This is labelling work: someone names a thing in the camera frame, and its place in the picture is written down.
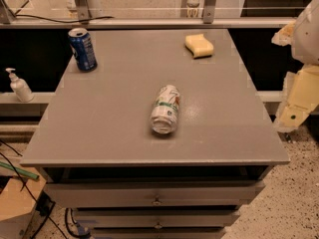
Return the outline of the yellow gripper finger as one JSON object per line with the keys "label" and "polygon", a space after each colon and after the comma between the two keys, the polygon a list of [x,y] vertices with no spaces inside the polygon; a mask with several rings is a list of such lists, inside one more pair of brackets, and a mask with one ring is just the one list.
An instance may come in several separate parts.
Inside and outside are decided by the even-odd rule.
{"label": "yellow gripper finger", "polygon": [[291,132],[299,128],[318,106],[319,66],[305,65],[297,73],[288,72],[274,127],[279,132]]}
{"label": "yellow gripper finger", "polygon": [[293,32],[295,28],[295,22],[292,21],[282,27],[278,32],[274,34],[271,42],[278,46],[287,46],[292,44]]}

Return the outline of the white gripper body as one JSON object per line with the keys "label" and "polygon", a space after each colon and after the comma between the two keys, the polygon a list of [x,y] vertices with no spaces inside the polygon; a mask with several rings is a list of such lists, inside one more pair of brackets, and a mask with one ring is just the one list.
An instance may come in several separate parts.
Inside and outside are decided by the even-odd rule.
{"label": "white gripper body", "polygon": [[319,64],[319,0],[312,0],[296,19],[291,49],[303,64]]}

